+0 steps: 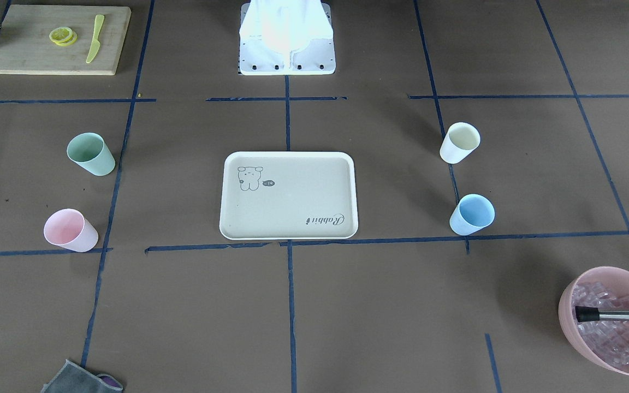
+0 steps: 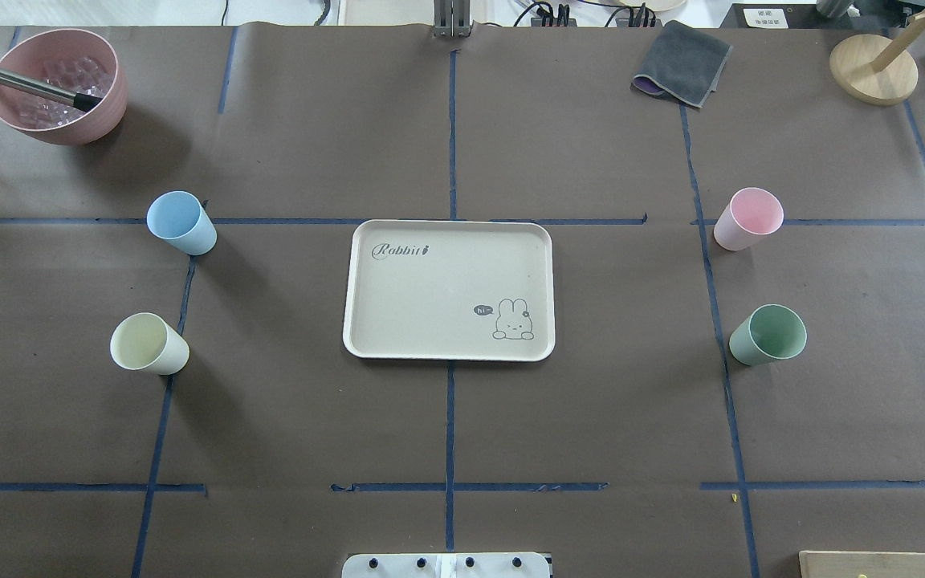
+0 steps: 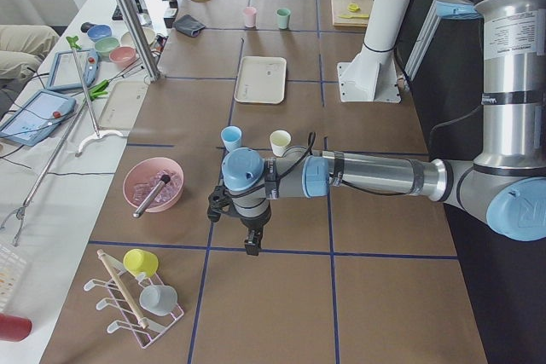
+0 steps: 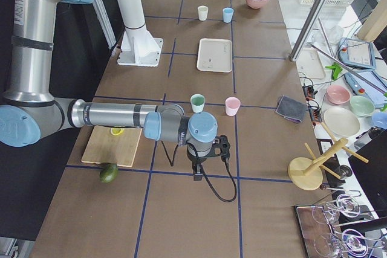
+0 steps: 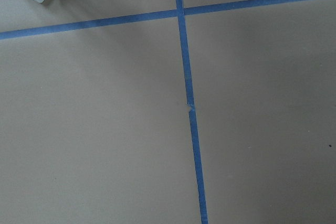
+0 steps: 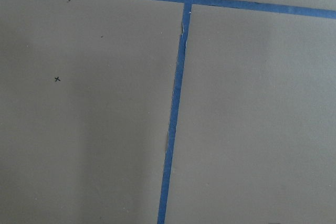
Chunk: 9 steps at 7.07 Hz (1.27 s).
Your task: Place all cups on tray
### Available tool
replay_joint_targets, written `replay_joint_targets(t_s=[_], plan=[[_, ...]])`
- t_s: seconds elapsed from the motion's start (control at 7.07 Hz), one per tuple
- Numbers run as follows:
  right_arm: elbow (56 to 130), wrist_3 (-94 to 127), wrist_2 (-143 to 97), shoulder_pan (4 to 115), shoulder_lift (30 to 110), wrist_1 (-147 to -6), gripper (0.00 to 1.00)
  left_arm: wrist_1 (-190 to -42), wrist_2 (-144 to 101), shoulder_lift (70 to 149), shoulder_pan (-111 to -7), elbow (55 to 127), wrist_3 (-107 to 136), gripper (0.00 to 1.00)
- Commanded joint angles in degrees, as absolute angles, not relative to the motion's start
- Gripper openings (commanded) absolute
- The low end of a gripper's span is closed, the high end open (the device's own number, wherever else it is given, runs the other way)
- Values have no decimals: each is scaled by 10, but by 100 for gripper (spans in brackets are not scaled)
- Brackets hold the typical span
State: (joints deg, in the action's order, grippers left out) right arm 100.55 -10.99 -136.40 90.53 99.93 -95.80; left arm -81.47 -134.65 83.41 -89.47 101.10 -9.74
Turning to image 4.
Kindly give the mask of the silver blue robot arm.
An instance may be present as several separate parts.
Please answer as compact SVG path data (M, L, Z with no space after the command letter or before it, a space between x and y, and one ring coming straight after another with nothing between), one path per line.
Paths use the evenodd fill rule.
M1 106L1 141L34 144L70 127L137 127L148 139L186 146L193 177L206 177L202 163L220 145L217 121L207 112L188 117L179 105L93 103L50 94L51 57L57 5L93 0L15 0L11 37L11 80Z

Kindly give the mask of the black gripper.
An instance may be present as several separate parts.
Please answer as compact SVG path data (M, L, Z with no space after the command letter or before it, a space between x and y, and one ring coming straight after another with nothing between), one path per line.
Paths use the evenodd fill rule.
M215 145L211 145L210 149L204 152L199 152L193 144L187 145L187 157L192 162L193 180L201 181L203 178L203 162L208 158L216 157Z

